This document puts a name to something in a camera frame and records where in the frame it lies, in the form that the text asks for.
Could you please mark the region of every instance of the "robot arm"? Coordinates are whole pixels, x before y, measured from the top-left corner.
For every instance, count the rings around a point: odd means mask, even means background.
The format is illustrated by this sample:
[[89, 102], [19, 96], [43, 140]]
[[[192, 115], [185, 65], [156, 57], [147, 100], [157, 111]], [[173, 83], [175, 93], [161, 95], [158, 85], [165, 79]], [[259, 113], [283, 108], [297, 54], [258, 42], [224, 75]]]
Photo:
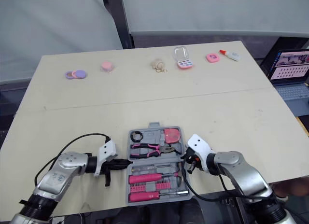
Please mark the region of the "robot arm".
[[[101, 173], [107, 173], [108, 178], [111, 169], [124, 169], [131, 163], [128, 160], [114, 159], [116, 156], [115, 143], [112, 140], [99, 148], [98, 156], [76, 152], [60, 155], [51, 170], [38, 183], [29, 200], [20, 201], [24, 207], [10, 223], [49, 223], [51, 214], [69, 188], [73, 177], [84, 173], [94, 173], [97, 177]], [[110, 164], [112, 161], [117, 164], [115, 168]]]
[[272, 189], [259, 171], [249, 165], [241, 153], [215, 153], [196, 134], [189, 139], [188, 146], [183, 157], [187, 163], [191, 164], [188, 172], [192, 173], [197, 167], [212, 175], [227, 176], [236, 192], [245, 198], [244, 203], [247, 210], [254, 216], [257, 223], [295, 224], [290, 213], [274, 198]]

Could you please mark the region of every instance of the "pink pliers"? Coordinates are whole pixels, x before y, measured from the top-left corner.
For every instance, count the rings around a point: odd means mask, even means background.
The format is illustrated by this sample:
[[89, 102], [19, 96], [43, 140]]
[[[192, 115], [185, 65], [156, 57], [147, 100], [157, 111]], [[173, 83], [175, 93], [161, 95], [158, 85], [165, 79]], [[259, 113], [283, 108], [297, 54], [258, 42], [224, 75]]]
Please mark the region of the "pink pliers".
[[172, 146], [160, 146], [160, 144], [157, 143], [138, 143], [138, 144], [133, 144], [131, 146], [132, 149], [137, 149], [137, 148], [149, 148], [153, 149], [154, 151], [149, 152], [147, 154], [131, 154], [130, 158], [134, 159], [142, 159], [142, 158], [149, 158], [149, 157], [158, 157], [161, 155], [161, 153], [171, 153], [171, 152], [177, 152], [175, 148]]

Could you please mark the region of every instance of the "gray toolbox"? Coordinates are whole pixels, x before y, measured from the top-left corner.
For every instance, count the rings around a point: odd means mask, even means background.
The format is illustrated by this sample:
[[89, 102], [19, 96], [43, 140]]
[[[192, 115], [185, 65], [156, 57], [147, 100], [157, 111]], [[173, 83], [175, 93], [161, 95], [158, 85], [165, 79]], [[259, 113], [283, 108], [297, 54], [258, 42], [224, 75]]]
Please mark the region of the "gray toolbox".
[[[156, 148], [166, 147], [168, 153], [159, 153]], [[181, 174], [181, 156], [185, 152], [181, 130], [178, 126], [160, 127], [150, 123], [147, 129], [129, 132], [127, 158], [133, 161], [127, 167], [126, 203], [128, 206], [189, 200], [192, 197]]]

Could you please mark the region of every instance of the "purple round object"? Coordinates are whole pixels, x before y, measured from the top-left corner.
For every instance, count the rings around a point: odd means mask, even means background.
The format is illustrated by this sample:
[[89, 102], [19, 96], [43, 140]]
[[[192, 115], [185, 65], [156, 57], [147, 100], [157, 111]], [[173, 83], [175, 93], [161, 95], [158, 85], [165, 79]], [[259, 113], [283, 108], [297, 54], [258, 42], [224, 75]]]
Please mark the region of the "purple round object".
[[72, 76], [72, 71], [68, 71], [65, 73], [65, 76], [67, 79], [73, 79], [74, 77]]
[[82, 78], [85, 78], [85, 77], [87, 76], [87, 74], [86, 74], [86, 72], [85, 72], [84, 70], [77, 70], [77, 71], [75, 72], [75, 76], [76, 76], [77, 78], [82, 79]]

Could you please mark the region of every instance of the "laptop keyboard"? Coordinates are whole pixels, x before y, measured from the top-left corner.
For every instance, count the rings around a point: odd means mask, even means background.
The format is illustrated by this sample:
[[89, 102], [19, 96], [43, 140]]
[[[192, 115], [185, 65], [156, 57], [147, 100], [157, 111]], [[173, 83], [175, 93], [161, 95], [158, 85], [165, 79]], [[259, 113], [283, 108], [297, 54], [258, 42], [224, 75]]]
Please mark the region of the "laptop keyboard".
[[283, 100], [292, 100], [300, 98], [309, 98], [309, 89], [303, 85], [277, 87], [278, 93]]

